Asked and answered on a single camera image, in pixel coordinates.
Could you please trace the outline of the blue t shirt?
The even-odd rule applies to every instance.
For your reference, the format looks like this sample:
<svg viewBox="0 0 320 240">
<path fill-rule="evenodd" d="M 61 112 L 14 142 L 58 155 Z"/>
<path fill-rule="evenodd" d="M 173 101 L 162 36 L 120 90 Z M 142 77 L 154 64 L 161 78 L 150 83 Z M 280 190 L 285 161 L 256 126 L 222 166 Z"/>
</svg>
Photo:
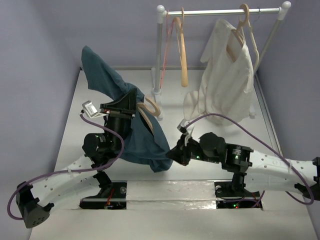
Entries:
<svg viewBox="0 0 320 240">
<path fill-rule="evenodd" d="M 136 87 L 125 82 L 121 75 L 87 45 L 82 48 L 81 62 L 89 90 L 118 100 Z M 173 160 L 166 157 L 170 150 L 167 138 L 154 116 L 146 110 L 143 112 L 150 120 L 153 131 L 149 130 L 144 118 L 137 111 L 130 126 L 125 128 L 128 136 L 124 138 L 121 158 L 131 163 L 148 165 L 155 173 L 167 171 L 173 163 Z"/>
</svg>

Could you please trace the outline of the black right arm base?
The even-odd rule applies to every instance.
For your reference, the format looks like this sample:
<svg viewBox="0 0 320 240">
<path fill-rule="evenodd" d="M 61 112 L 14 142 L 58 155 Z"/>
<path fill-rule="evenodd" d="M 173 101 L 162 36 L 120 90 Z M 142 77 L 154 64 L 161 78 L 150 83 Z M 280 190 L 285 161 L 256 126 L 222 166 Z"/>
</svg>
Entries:
<svg viewBox="0 0 320 240">
<path fill-rule="evenodd" d="M 230 179 L 215 179 L 217 209 L 263 209 L 264 192 L 258 189 L 266 178 L 259 174 L 234 173 Z"/>
</svg>

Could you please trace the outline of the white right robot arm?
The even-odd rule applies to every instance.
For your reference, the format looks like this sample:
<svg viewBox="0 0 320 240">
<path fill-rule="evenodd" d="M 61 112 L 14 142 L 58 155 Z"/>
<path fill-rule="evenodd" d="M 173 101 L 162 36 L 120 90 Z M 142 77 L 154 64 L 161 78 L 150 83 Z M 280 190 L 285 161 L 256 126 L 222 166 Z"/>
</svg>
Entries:
<svg viewBox="0 0 320 240">
<path fill-rule="evenodd" d="M 230 190 L 235 196 L 248 192 L 281 191 L 320 199 L 320 161 L 281 159 L 247 146 L 226 143 L 212 132 L 198 141 L 182 134 L 166 157 L 182 166 L 190 160 L 219 164 L 233 174 Z"/>
</svg>

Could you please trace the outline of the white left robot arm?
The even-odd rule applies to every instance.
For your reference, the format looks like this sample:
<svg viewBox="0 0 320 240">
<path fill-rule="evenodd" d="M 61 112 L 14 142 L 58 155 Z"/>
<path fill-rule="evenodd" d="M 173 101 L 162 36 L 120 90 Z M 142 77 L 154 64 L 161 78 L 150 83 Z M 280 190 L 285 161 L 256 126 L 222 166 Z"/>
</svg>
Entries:
<svg viewBox="0 0 320 240">
<path fill-rule="evenodd" d="M 47 173 L 17 186 L 15 202 L 24 225 L 32 229 L 46 221 L 57 198 L 76 184 L 93 177 L 93 191 L 104 198 L 110 194 L 112 182 L 104 172 L 121 157 L 124 139 L 129 134 L 137 108 L 137 89 L 133 88 L 117 100 L 100 105 L 97 110 L 91 101 L 82 104 L 80 118 L 103 130 L 88 133 L 83 140 L 83 155 L 62 170 Z"/>
</svg>

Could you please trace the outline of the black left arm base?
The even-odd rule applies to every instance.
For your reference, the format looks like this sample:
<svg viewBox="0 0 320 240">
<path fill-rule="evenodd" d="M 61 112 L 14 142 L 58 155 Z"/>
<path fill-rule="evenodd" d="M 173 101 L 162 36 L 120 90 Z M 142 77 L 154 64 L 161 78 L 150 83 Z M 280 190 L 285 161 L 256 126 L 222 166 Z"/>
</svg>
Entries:
<svg viewBox="0 0 320 240">
<path fill-rule="evenodd" d="M 79 207 L 83 210 L 125 210 L 127 208 L 127 181 L 112 182 L 101 171 L 93 176 L 98 181 L 99 192 L 82 198 Z"/>
</svg>

